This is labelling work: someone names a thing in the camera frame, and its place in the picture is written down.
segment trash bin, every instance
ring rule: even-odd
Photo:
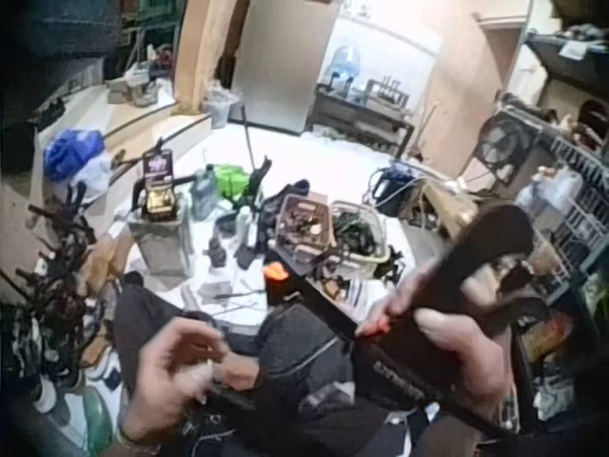
[[[214,81],[207,90],[203,101],[203,112],[211,115],[211,127],[221,129],[228,123],[230,107],[239,102],[239,97]]]

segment white floor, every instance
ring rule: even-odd
[[[256,165],[260,166],[265,156],[273,161],[273,166],[263,182],[264,194],[269,196],[281,190],[286,184],[294,183],[300,179],[307,179],[311,183],[311,190],[327,195],[328,202],[344,200],[361,203],[362,195],[367,191],[370,175],[379,168],[389,164],[390,157],[386,154],[371,151],[370,149],[349,145],[344,142],[333,143],[324,139],[310,136],[298,138],[281,133],[262,129],[251,129],[251,143]],[[249,155],[246,147],[244,128],[237,125],[228,125],[224,129],[214,130],[205,141],[197,145],[174,164],[176,177],[190,175],[196,169],[205,167],[205,164],[233,164],[240,165],[246,171],[251,171]],[[187,194],[188,187],[182,189]],[[118,211],[128,209],[129,197]],[[212,216],[222,214],[217,209]],[[397,219],[383,218],[386,227],[387,242],[404,255],[405,269],[415,266],[410,246],[403,234],[401,223]],[[201,310],[215,315],[218,319],[227,320],[235,324],[259,325],[265,319],[265,295],[252,295],[234,299],[227,306],[207,303],[198,293],[199,287],[208,281],[208,258],[201,254],[207,247],[211,236],[212,221],[193,225],[193,242],[197,255],[196,272],[190,279],[158,278],[146,274],[141,253],[134,247],[129,255],[128,270],[140,270],[145,274],[148,288],[168,300],[177,307],[184,306],[180,289],[185,285],[194,293]],[[124,222],[114,224],[110,233],[116,235],[125,227]],[[247,272],[239,270],[236,266],[229,267],[229,276],[233,284],[233,292],[248,291],[249,289],[264,288],[262,275],[262,260],[257,260]],[[386,291],[383,284],[370,282],[368,288],[367,308],[384,296]],[[115,354],[110,358],[110,368],[117,366]],[[120,404],[120,389],[109,392],[102,382],[91,383],[95,385],[104,397],[108,410],[116,425]],[[61,429],[74,443],[82,445],[85,439],[85,422],[82,413],[82,400],[78,395],[66,395],[70,409],[70,421]]]

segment wooden beam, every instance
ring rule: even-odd
[[[174,94],[183,114],[201,112],[206,84],[222,55],[237,0],[189,0],[182,25]]]

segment small table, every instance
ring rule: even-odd
[[[337,129],[363,144],[395,148],[396,159],[406,151],[415,130],[397,110],[353,91],[344,96],[337,90],[328,90],[325,84],[318,84],[315,103],[306,120],[307,129],[311,130],[314,124]],[[401,140],[402,130],[405,133]]]

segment bracelet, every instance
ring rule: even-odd
[[[150,446],[133,443],[127,436],[125,436],[125,433],[123,433],[123,429],[121,427],[116,428],[116,441],[129,452],[133,452],[136,455],[157,455],[161,450],[160,445]]]

